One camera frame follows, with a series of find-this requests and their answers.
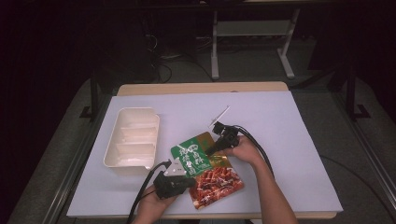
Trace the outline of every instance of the dark floor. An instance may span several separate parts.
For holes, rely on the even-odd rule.
[[[87,45],[94,41],[87,36],[94,28],[92,24],[100,20],[97,14],[65,10],[73,8],[73,2],[20,1],[10,5],[8,17],[1,20],[3,34],[6,34],[5,41],[1,42],[1,48],[5,50],[0,50],[6,68],[2,82],[5,106],[2,107],[12,109],[2,108],[6,118],[2,124],[2,133],[6,134],[2,137],[2,146],[10,150],[1,150],[4,192],[1,217],[4,220],[0,222],[7,222],[7,216],[17,202],[9,223],[42,223],[43,220],[45,223],[50,223],[49,220],[51,223],[123,222],[123,219],[66,217],[72,194],[64,195],[67,197],[64,206],[60,205],[59,216],[49,217],[47,212],[53,208],[52,200],[60,195],[59,187],[64,184],[78,149],[95,130],[94,122],[79,117],[84,106],[91,104],[89,80],[92,74],[99,80],[104,93],[101,102],[109,94],[114,94],[121,83],[129,82],[131,78],[142,81],[142,78],[131,77],[130,67],[121,69],[124,63],[117,57],[106,55],[106,49]],[[149,39],[153,49],[155,41],[152,37]],[[148,81],[213,81],[209,75],[210,51],[205,47],[206,40],[209,39],[203,38],[197,43],[193,40],[194,46],[200,48],[191,55],[195,52],[191,45],[175,48],[159,38],[157,56],[162,57],[156,57],[158,74],[153,73]],[[296,74],[293,80],[285,77],[276,55],[275,49],[283,43],[282,38],[224,38],[220,43],[218,81],[221,82],[276,80],[286,82],[291,88],[320,72],[307,69],[316,45],[316,39],[312,37],[305,40],[297,37],[290,45],[288,57]],[[103,57],[98,60],[92,55]],[[106,66],[93,69],[103,62]],[[360,79],[356,104],[364,105],[371,118],[351,122],[344,110],[345,90],[333,93],[326,88],[330,77],[328,75],[305,89],[292,90],[292,93],[318,152],[323,155],[323,163],[345,211],[331,220],[301,220],[301,223],[394,223],[395,204],[391,204],[378,181],[366,156],[367,146],[359,139],[356,130],[364,134],[389,178],[396,181],[393,161],[396,157],[395,124],[376,100],[370,86]]]

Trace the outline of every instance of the snack bag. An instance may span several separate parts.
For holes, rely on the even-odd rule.
[[[190,188],[190,196],[196,209],[202,209],[244,187],[222,151],[210,158],[206,156],[205,150],[214,144],[210,133],[202,133],[171,149],[174,158],[184,156],[180,161],[187,175],[195,176],[197,184]]]

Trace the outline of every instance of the dark background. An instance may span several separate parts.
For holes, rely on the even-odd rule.
[[[144,47],[145,29],[157,28],[154,32],[172,44],[177,36],[210,33],[212,22],[210,13],[177,23],[181,20],[175,12],[157,12],[154,18],[162,13],[161,19],[142,30],[135,12],[114,15],[78,7],[50,0],[7,0],[0,5],[0,223],[7,222],[66,108],[93,71],[99,82],[111,81],[114,87],[150,82],[155,73]],[[396,121],[394,11],[388,2],[378,1],[360,7],[303,8],[295,38],[317,39],[313,69],[325,69],[349,55],[353,60],[347,62]],[[121,50],[125,48],[133,54]]]

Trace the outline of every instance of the desk in background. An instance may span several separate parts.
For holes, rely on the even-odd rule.
[[[172,146],[209,131],[208,123],[226,105],[231,108],[220,121],[245,127],[265,148],[276,182],[297,218],[331,218],[342,211],[286,85],[247,82],[122,86],[119,96],[111,100],[67,215],[129,215],[145,177],[117,175],[103,164],[106,146],[121,108],[150,106],[159,114],[156,156],[156,163],[159,163],[172,158]],[[202,210],[193,207],[186,191],[168,208],[163,218],[261,218],[253,171],[236,158],[230,158],[230,161],[246,183],[243,189]]]

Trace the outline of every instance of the metal leg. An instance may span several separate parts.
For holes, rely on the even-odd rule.
[[[214,12],[213,19],[213,49],[212,49],[212,78],[219,79],[219,65],[218,65],[218,12]]]
[[[294,73],[293,73],[291,66],[289,64],[289,60],[286,57],[286,53],[288,52],[289,44],[290,44],[291,38],[293,36],[294,28],[296,26],[296,22],[297,22],[297,18],[298,18],[299,14],[300,14],[300,9],[299,8],[294,9],[293,17],[290,20],[288,32],[286,33],[285,44],[282,49],[277,50],[277,54],[279,55],[280,61],[282,62],[283,68],[285,69],[286,76],[290,79],[294,78]]]

